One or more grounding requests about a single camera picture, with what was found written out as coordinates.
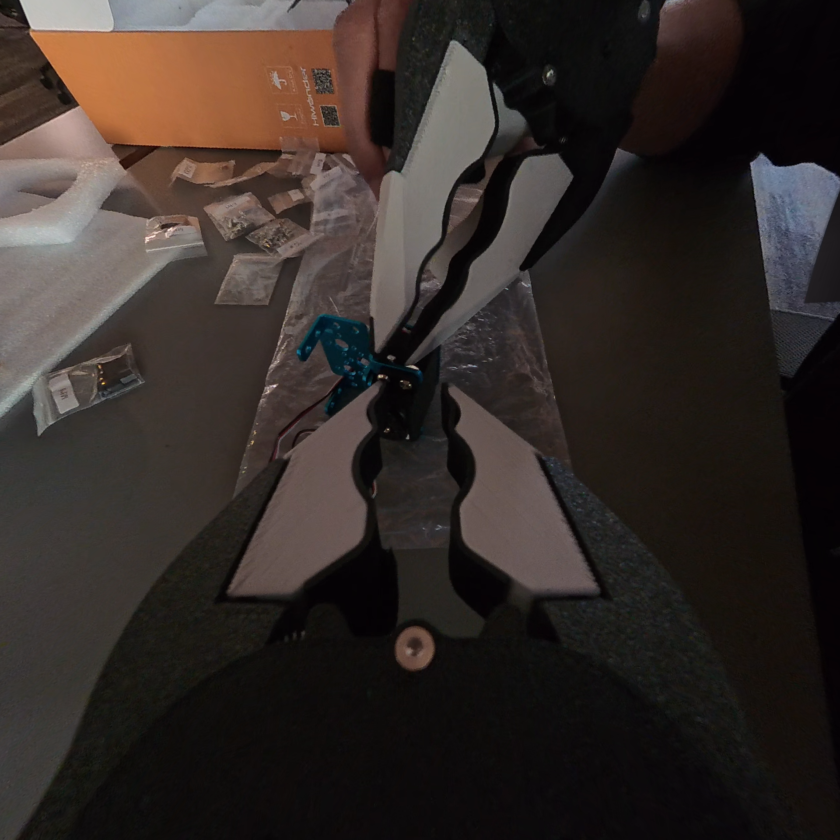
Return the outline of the blue bracket with black servo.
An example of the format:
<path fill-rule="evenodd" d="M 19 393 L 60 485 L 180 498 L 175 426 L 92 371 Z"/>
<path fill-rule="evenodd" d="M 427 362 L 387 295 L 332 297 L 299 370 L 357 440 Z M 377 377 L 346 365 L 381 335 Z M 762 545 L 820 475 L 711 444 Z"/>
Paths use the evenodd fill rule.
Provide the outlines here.
<path fill-rule="evenodd" d="M 329 368 L 339 377 L 325 404 L 333 416 L 371 386 L 384 386 L 380 429 L 384 438 L 418 440 L 433 401 L 440 373 L 440 351 L 418 365 L 404 366 L 391 359 L 377 360 L 371 350 L 368 327 L 362 322 L 322 314 L 315 319 L 297 349 L 305 362 L 322 346 Z"/>

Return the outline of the scattered small screw bags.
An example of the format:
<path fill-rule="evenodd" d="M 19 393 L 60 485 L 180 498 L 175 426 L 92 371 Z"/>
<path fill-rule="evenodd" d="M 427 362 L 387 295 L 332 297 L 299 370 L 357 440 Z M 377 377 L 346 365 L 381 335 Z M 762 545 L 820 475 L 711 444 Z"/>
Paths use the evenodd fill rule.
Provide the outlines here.
<path fill-rule="evenodd" d="M 331 256 L 361 240 L 371 220 L 371 194 L 350 154 L 328 153 L 314 141 L 290 140 L 275 160 L 236 173 L 236 162 L 184 157 L 171 174 L 213 194 L 203 214 L 232 255 L 214 304 L 261 308 L 270 303 L 284 265 L 298 257 Z"/>

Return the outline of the large clear plastic bag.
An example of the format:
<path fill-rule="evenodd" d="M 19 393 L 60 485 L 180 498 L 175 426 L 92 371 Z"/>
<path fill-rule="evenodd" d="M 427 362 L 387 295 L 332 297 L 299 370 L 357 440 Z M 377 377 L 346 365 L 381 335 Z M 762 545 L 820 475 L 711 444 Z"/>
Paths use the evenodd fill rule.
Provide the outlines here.
<path fill-rule="evenodd" d="M 321 345 L 305 362 L 297 350 L 322 314 L 368 319 L 377 205 L 367 189 L 373 214 L 358 244 L 331 256 L 302 257 L 235 493 L 274 458 L 277 445 L 280 453 L 287 452 L 293 442 L 304 440 L 303 430 L 328 419 L 322 398 L 337 377 Z M 543 455 L 568 460 L 529 275 L 505 288 L 443 345 L 441 381 L 457 386 Z M 418 550 L 446 545 L 457 491 L 446 466 L 447 451 L 438 394 L 416 442 L 382 442 L 382 500 L 376 504 L 386 546 Z"/>

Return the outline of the person's right forearm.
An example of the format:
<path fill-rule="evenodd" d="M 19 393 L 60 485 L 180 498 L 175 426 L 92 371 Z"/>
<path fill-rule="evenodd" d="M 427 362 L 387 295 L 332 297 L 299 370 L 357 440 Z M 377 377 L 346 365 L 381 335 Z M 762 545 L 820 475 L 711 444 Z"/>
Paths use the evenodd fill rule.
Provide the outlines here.
<path fill-rule="evenodd" d="M 620 148 L 839 173 L 839 2 L 667 2 Z"/>

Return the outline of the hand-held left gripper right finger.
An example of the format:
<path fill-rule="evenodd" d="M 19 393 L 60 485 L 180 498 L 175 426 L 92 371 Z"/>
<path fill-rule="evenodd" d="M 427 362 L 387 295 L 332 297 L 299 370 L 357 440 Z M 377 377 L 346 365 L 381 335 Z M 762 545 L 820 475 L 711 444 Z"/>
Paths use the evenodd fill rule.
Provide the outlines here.
<path fill-rule="evenodd" d="M 601 587 L 539 452 L 445 385 L 447 466 L 458 485 L 449 572 L 464 599 L 592 598 Z"/>

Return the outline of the white foam frame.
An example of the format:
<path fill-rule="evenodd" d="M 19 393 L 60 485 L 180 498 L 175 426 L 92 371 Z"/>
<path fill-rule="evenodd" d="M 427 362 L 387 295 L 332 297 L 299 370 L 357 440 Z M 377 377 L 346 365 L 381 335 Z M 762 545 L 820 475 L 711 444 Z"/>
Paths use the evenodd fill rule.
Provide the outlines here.
<path fill-rule="evenodd" d="M 67 245 L 91 223 L 126 176 L 114 157 L 97 159 L 13 159 L 1 161 L 2 198 L 28 186 L 69 181 L 47 204 L 3 217 L 1 246 Z"/>

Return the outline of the grey desk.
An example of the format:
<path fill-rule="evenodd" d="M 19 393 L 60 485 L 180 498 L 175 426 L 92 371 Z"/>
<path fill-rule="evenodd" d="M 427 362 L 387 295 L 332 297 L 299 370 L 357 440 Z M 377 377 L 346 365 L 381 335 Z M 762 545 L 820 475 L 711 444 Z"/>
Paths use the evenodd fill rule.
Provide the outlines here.
<path fill-rule="evenodd" d="M 168 266 L 58 366 L 131 342 L 146 383 L 37 437 L 2 419 L 2 838 L 60 766 L 126 623 L 235 493 L 294 280 L 217 307 L 233 252 Z M 626 154 L 532 273 L 578 477 L 723 657 L 785 798 L 836 838 L 823 685 L 753 187 Z"/>

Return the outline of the white foam box insert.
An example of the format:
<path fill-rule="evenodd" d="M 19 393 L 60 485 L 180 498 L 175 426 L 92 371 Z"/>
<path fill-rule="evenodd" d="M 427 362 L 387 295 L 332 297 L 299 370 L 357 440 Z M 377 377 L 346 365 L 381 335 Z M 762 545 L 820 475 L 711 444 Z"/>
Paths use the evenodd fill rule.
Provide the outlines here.
<path fill-rule="evenodd" d="M 116 31 L 331 30 L 344 1 L 111 1 Z"/>

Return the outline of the person's right hand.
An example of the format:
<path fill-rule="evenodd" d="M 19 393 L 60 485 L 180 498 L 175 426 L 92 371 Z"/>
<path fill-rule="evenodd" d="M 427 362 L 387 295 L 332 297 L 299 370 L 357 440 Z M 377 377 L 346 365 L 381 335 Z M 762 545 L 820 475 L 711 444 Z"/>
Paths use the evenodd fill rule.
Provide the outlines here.
<path fill-rule="evenodd" d="M 390 150 L 371 137 L 371 85 L 377 70 L 395 70 L 411 1 L 357 1 L 337 17 L 332 48 L 348 153 L 379 197 Z"/>

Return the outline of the small bag of black parts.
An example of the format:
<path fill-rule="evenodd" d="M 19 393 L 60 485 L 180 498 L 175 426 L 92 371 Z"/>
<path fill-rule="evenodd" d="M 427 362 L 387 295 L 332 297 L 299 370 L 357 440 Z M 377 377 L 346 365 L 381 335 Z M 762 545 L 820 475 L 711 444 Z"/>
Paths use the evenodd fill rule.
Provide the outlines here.
<path fill-rule="evenodd" d="M 41 375 L 32 389 L 36 433 L 41 436 L 62 418 L 130 393 L 143 383 L 131 343 Z"/>

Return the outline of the grey mesh chair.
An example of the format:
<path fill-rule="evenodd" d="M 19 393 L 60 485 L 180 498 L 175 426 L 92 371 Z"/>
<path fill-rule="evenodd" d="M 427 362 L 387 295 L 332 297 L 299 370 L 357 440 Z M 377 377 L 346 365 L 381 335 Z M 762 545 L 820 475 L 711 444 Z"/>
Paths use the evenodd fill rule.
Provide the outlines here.
<path fill-rule="evenodd" d="M 770 310 L 773 344 L 780 383 L 786 390 L 817 341 L 832 325 L 831 318 L 796 311 Z"/>

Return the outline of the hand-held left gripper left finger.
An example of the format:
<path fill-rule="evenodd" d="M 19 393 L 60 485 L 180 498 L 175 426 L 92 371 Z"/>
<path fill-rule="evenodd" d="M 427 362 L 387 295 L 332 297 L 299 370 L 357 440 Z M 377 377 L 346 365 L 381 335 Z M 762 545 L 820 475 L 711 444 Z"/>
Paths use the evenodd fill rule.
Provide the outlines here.
<path fill-rule="evenodd" d="M 382 470 L 373 385 L 290 450 L 235 568 L 232 600 L 292 601 L 372 541 Z"/>

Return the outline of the orange cardboard box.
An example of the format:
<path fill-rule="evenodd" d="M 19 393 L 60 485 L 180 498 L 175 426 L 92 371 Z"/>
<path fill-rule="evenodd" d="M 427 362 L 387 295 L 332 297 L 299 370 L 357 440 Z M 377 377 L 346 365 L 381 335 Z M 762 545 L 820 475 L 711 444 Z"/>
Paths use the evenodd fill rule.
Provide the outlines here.
<path fill-rule="evenodd" d="M 111 1 L 23 1 L 37 46 L 112 144 L 344 152 L 331 30 L 116 31 Z"/>

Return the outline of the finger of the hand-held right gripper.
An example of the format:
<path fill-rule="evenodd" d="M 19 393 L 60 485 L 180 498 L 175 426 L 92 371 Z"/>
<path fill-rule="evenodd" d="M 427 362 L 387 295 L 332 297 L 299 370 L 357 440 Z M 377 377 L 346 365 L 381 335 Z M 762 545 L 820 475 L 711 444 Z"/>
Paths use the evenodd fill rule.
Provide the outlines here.
<path fill-rule="evenodd" d="M 451 41 L 405 163 L 381 184 L 370 305 L 375 350 L 413 308 L 424 262 L 446 235 L 457 182 L 485 157 L 496 133 L 487 71 Z"/>
<path fill-rule="evenodd" d="M 444 343 L 519 276 L 563 194 L 564 163 L 556 153 L 532 152 L 498 165 L 474 236 L 449 262 L 440 291 L 447 306 L 418 345 L 420 354 Z"/>

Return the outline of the white foam sheet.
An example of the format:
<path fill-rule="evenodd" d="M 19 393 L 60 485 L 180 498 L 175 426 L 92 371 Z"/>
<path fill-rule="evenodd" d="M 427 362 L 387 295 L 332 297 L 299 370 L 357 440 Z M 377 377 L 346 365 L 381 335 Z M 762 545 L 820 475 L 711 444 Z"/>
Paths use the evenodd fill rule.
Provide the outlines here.
<path fill-rule="evenodd" d="M 172 260 L 146 224 L 100 211 L 72 243 L 2 248 L 2 415 Z"/>

